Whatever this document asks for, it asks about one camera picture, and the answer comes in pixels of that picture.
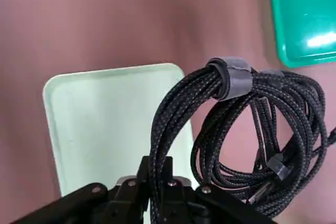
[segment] green plastic tray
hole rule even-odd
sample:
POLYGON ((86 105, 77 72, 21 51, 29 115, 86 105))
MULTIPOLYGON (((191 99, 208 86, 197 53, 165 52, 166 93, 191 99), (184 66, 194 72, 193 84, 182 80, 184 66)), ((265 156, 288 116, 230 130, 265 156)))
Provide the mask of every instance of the green plastic tray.
POLYGON ((288 67, 336 61, 336 0, 272 0, 277 50, 288 67))

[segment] table surface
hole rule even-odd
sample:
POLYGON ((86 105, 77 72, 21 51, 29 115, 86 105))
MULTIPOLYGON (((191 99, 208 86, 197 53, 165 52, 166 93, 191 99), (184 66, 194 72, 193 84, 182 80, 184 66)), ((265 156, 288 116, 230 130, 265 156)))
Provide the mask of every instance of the table surface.
MULTIPOLYGON (((284 68, 275 51, 270 0, 0 0, 0 9, 1 223, 59 197, 41 95, 50 77, 159 62, 188 73, 213 56, 241 56, 256 69, 284 68)), ((336 124, 335 67, 295 69, 325 90, 328 130, 336 124)), ((195 134, 211 105, 193 116, 195 134)), ((291 132, 284 121, 279 129, 284 143, 291 132)), ((244 112, 221 159, 249 170, 256 146, 253 121, 244 112)), ((333 154, 336 147, 279 222, 336 222, 333 154)))

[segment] coiled cable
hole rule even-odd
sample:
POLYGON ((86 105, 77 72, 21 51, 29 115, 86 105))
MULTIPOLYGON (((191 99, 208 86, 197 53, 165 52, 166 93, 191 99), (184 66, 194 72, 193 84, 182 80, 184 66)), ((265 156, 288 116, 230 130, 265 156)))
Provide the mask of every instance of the coiled cable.
MULTIPOLYGON (((267 185, 266 193, 253 202, 253 206, 273 218, 314 178, 328 146, 336 141, 336 130, 327 136, 323 119, 324 93, 316 81, 285 71, 283 76, 258 73, 253 69, 251 72, 253 87, 248 94, 217 102, 206 116, 193 145, 191 169, 200 184, 214 183, 238 199, 247 200, 247 203, 267 185), (219 155, 229 129, 248 106, 252 110, 259 150, 253 172, 243 173, 220 163, 219 155), (293 131, 282 150, 277 140, 276 110, 281 112, 293 131), (320 145, 314 149, 318 139, 320 145), (281 162, 290 171, 281 182, 277 182, 277 175, 267 166, 267 162, 277 154, 281 155, 281 162)), ((160 222, 160 173, 174 139, 200 105, 216 98, 220 89, 227 86, 223 85, 226 81, 216 68, 207 66, 182 79, 161 102, 151 132, 149 182, 152 223, 160 222)))

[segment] cable connector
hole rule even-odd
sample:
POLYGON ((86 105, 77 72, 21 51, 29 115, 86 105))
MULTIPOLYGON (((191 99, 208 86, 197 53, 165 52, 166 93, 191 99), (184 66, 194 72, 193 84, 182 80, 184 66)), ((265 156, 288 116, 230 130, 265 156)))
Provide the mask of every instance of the cable connector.
POLYGON ((250 205, 257 203, 267 194, 269 194, 274 187, 275 183, 273 181, 271 180, 267 181, 249 199, 246 200, 246 203, 250 205))

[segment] cable tie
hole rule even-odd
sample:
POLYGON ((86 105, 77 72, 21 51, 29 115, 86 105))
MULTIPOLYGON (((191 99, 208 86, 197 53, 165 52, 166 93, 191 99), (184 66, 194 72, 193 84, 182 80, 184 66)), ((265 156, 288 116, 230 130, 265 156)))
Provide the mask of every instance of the cable tie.
MULTIPOLYGON (((278 69, 265 69, 265 70, 260 71, 260 73, 268 73, 268 74, 273 74, 275 76, 285 77, 284 73, 278 69)), ((280 81, 268 80, 268 83, 280 89, 282 89, 282 86, 283 86, 283 83, 280 81)))
POLYGON ((241 97, 252 90, 251 66, 243 59, 217 57, 209 60, 206 65, 215 67, 223 80, 218 95, 214 97, 218 101, 241 97))
POLYGON ((269 167, 281 181, 283 181, 290 173, 290 170, 282 163, 282 160, 282 154, 278 153, 266 163, 266 166, 269 167))

